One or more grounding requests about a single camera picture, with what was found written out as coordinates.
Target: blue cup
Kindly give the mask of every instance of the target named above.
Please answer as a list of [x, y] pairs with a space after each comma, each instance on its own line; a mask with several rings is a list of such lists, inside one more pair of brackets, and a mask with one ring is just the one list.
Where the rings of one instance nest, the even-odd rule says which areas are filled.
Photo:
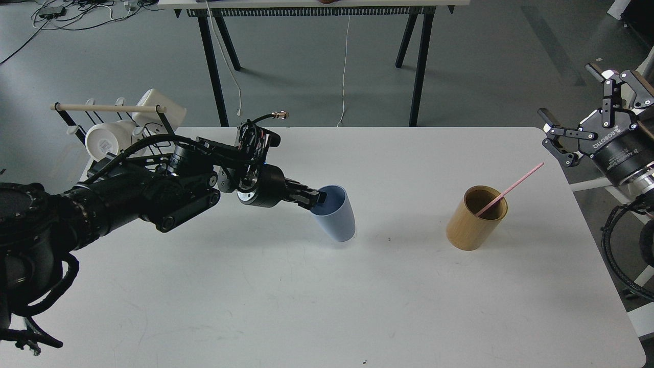
[[354, 213], [347, 192], [339, 185], [328, 185], [318, 191], [327, 194], [324, 203], [311, 208], [318, 225], [337, 242], [344, 242], [354, 236]]

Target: connector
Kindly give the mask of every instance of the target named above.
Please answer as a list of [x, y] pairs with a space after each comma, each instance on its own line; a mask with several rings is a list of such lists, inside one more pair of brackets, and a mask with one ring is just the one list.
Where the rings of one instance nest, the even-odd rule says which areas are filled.
[[137, 2], [136, 1], [125, 1], [125, 10], [126, 11], [131, 11], [131, 10], [136, 10], [138, 9]]
[[284, 120], [288, 117], [288, 113], [283, 110], [279, 112], [275, 111], [274, 113], [271, 113], [271, 115], [273, 115], [273, 119], [281, 119], [281, 120]]

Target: black table leg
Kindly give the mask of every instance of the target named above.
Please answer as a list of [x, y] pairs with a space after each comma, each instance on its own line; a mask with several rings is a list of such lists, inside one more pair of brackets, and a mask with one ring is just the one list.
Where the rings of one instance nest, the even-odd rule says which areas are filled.
[[411, 34], [413, 33], [413, 28], [415, 28], [415, 20], [417, 18], [417, 14], [409, 15], [407, 27], [404, 29], [404, 36], [402, 37], [402, 44], [400, 44], [398, 58], [395, 60], [395, 67], [402, 67], [402, 63], [404, 63], [404, 56], [407, 53], [407, 48], [409, 47], [409, 41], [411, 40]]
[[429, 51], [429, 38], [432, 34], [433, 14], [425, 14], [422, 21], [422, 35], [420, 37], [420, 50], [418, 51], [418, 67], [415, 71], [415, 85], [413, 87], [413, 100], [411, 101], [411, 116], [409, 126], [417, 126], [420, 98], [422, 97], [422, 82], [424, 69], [427, 66], [427, 52]]
[[200, 28], [200, 35], [202, 36], [202, 46], [205, 49], [205, 57], [207, 58], [209, 78], [211, 79], [211, 88], [213, 88], [213, 98], [216, 100], [220, 126], [229, 126], [227, 111], [225, 111], [225, 100], [222, 97], [222, 87], [220, 86], [220, 77], [218, 76], [218, 68], [216, 66], [216, 54], [213, 52], [213, 42], [211, 42], [211, 32], [209, 31], [207, 17], [199, 16], [198, 26]]
[[227, 55], [230, 56], [234, 70], [241, 70], [241, 63], [239, 63], [239, 58], [236, 56], [236, 51], [234, 50], [234, 45], [232, 44], [232, 38], [230, 37], [230, 32], [227, 31], [227, 25], [225, 25], [225, 19], [221, 16], [214, 16], [216, 24], [218, 25], [218, 30], [222, 36], [223, 42], [225, 42], [225, 48], [227, 49]]

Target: bamboo cup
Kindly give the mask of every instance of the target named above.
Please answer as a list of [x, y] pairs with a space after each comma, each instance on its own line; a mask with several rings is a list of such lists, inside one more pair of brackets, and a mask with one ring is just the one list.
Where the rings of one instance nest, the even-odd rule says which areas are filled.
[[452, 245], [466, 251], [479, 248], [504, 218], [509, 206], [502, 198], [479, 217], [475, 213], [498, 195], [500, 192], [485, 185], [477, 185], [466, 191], [445, 231]]

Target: pink straw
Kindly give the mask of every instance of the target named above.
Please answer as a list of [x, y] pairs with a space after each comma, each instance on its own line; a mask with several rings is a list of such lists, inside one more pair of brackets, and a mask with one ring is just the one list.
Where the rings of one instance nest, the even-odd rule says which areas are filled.
[[512, 186], [510, 186], [507, 190], [505, 190], [504, 192], [502, 192], [502, 194], [498, 195], [494, 200], [492, 200], [489, 204], [487, 204], [486, 207], [482, 208], [481, 211], [477, 212], [477, 213], [475, 214], [475, 216], [476, 216], [476, 217], [479, 217], [482, 213], [484, 213], [484, 211], [486, 211], [487, 209], [491, 208], [492, 205], [495, 204], [495, 203], [497, 203], [500, 199], [502, 199], [502, 198], [506, 195], [506, 193], [510, 192], [511, 190], [513, 190], [513, 188], [517, 187], [518, 184], [522, 183], [526, 178], [528, 178], [531, 174], [533, 174], [534, 172], [536, 172], [536, 170], [540, 169], [541, 166], [543, 166], [544, 164], [545, 164], [544, 162], [541, 162], [541, 163], [539, 163], [538, 165], [536, 165], [535, 168], [529, 170], [529, 172], [526, 173], [525, 176], [523, 176], [523, 177], [521, 177], [520, 179], [518, 179], [518, 181], [516, 181]]

